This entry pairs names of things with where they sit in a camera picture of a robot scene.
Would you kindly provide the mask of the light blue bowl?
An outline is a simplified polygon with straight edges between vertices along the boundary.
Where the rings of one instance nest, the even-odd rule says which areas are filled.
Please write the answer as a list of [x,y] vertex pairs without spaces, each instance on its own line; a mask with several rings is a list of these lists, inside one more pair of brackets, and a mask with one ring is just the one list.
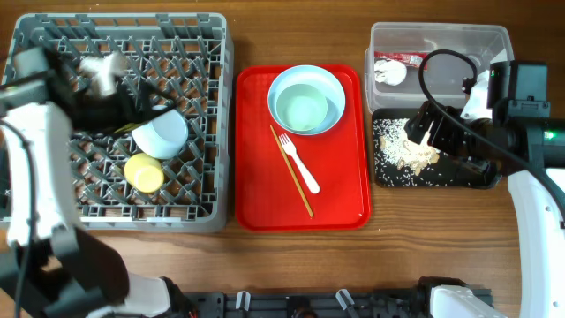
[[162,160],[178,155],[188,136],[185,117],[177,110],[165,112],[132,131],[133,140],[142,152]]

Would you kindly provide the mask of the rice food scraps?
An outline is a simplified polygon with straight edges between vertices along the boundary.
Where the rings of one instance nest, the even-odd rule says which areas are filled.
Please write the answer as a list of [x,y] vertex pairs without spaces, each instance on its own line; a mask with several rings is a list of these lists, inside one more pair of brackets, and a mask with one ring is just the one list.
[[376,180],[383,186],[420,186],[422,173],[433,170],[441,152],[407,138],[408,118],[374,119],[373,141]]

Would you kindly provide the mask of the yellow plastic cup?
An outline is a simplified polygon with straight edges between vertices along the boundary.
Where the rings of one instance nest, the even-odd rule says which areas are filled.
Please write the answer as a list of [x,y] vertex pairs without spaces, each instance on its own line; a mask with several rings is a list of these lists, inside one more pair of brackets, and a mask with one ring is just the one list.
[[145,153],[133,155],[126,161],[124,176],[129,184],[143,193],[153,193],[164,183],[161,163]]

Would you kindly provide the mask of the red ketchup packet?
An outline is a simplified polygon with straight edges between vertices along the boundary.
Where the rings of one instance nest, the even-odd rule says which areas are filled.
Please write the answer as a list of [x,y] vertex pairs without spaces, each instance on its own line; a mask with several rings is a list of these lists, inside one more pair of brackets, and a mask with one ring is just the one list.
[[374,57],[378,59],[395,60],[409,67],[419,68],[423,59],[427,56],[423,52],[404,52],[404,53],[392,53],[392,52],[374,52]]

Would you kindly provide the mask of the white napkin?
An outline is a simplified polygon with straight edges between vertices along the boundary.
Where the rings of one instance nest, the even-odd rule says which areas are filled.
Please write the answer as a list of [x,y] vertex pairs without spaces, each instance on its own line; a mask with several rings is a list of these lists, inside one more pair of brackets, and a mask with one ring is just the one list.
[[407,67],[395,60],[378,60],[373,69],[375,81],[390,86],[401,84],[407,76]]

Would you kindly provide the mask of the wooden chopstick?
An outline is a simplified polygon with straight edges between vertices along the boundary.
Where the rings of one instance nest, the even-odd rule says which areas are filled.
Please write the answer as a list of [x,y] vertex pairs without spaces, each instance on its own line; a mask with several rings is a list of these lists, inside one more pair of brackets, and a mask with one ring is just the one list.
[[291,166],[291,164],[290,164],[290,161],[289,161],[289,159],[288,159],[288,156],[286,155],[285,151],[283,150],[283,145],[282,145],[282,143],[280,142],[280,140],[279,140],[279,138],[278,138],[278,136],[277,136],[277,134],[276,134],[276,132],[275,132],[274,127],[273,127],[272,125],[269,125],[269,128],[270,128],[270,131],[271,131],[271,133],[273,134],[273,136],[274,136],[274,138],[275,138],[275,142],[276,142],[276,144],[277,144],[277,146],[278,146],[278,148],[279,148],[279,150],[280,150],[280,152],[281,152],[281,154],[282,154],[283,160],[284,160],[285,163],[286,163],[286,166],[287,166],[287,168],[288,168],[288,170],[289,170],[289,172],[290,172],[290,175],[291,175],[291,177],[292,177],[292,179],[293,179],[293,181],[294,181],[294,184],[295,184],[295,186],[296,186],[296,188],[297,188],[297,190],[298,190],[298,192],[299,192],[299,195],[300,195],[300,197],[301,197],[301,199],[302,199],[302,201],[303,201],[303,203],[304,203],[304,205],[305,205],[305,208],[306,208],[306,210],[307,210],[307,213],[308,213],[308,215],[310,216],[310,218],[312,219],[312,218],[314,218],[313,210],[312,210],[312,208],[311,208],[311,206],[310,206],[310,203],[308,202],[308,199],[306,198],[305,193],[304,193],[304,191],[303,191],[303,189],[302,189],[302,186],[300,185],[300,183],[299,183],[299,181],[298,181],[298,178],[297,178],[297,176],[296,176],[296,174],[295,174],[295,172],[294,172],[294,170],[293,170],[293,168],[292,168],[292,166]]

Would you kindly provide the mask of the light blue plate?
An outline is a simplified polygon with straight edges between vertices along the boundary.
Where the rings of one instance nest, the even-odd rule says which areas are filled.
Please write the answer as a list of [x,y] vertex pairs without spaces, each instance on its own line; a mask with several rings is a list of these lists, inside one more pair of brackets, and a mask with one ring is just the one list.
[[[284,128],[275,114],[275,97],[286,87],[307,84],[319,89],[327,98],[328,113],[323,122],[308,132],[293,132]],[[267,93],[268,111],[275,122],[288,132],[299,135],[316,135],[330,130],[341,119],[345,111],[345,91],[337,77],[329,71],[313,65],[299,65],[280,73],[272,82]]]

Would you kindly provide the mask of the white plastic fork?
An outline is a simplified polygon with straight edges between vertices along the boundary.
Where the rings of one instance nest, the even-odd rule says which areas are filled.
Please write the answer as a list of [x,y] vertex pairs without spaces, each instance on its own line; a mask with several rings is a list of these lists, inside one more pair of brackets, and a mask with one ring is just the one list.
[[313,194],[317,194],[320,192],[320,186],[312,173],[306,168],[304,163],[302,162],[301,158],[298,155],[298,151],[294,143],[291,141],[290,137],[284,133],[278,136],[279,141],[282,144],[282,148],[284,152],[289,155],[295,162],[298,167],[298,170],[303,177],[306,186],[308,187],[309,191]]

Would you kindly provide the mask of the light green bowl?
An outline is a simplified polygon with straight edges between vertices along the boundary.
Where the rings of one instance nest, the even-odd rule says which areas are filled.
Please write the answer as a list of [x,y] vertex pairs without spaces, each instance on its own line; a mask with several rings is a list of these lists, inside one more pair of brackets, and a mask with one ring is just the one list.
[[294,84],[275,97],[278,122],[293,132],[311,131],[323,122],[327,113],[327,98],[311,85]]

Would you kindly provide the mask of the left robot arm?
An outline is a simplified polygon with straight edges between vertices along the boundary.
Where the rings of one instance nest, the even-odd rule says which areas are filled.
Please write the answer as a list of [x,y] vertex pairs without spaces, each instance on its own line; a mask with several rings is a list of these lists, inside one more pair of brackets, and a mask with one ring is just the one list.
[[56,52],[15,56],[16,79],[1,87],[8,149],[11,224],[1,286],[17,312],[33,317],[180,317],[191,304],[168,278],[130,273],[120,254],[89,234],[72,186],[72,133],[128,133],[157,116],[145,85],[132,98],[118,83],[126,57],[86,57],[90,83],[75,89]]

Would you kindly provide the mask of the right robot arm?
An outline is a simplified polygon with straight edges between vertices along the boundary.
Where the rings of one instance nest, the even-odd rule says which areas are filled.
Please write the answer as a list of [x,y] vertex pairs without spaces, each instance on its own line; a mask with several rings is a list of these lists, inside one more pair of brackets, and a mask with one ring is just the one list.
[[508,179],[518,223],[522,317],[564,315],[564,122],[551,118],[545,64],[497,62],[486,73],[489,118],[426,97],[405,126],[409,140]]

